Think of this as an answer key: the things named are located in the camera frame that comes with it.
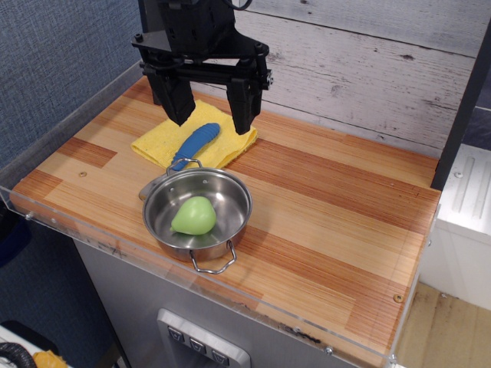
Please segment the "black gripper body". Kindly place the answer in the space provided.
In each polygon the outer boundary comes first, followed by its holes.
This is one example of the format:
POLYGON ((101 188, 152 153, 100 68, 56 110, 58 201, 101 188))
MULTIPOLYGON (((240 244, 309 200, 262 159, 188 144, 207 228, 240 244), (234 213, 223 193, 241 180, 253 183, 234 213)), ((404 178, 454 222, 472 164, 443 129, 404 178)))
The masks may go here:
POLYGON ((236 30, 231 1, 146 1, 140 8, 143 32, 131 43, 150 72, 210 84, 249 82, 268 90, 269 46, 236 30))

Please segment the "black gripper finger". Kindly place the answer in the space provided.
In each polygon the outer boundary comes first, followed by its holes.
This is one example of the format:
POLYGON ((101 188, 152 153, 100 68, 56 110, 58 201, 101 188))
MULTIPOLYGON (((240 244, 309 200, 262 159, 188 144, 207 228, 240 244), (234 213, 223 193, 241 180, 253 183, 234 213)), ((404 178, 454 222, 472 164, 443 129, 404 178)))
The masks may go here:
POLYGON ((236 132, 248 133, 253 120, 261 113, 262 89, 254 81, 233 78, 227 84, 226 94, 236 132))
POLYGON ((182 126, 196 107, 190 82, 151 73, 147 74, 147 79, 167 116, 182 126))

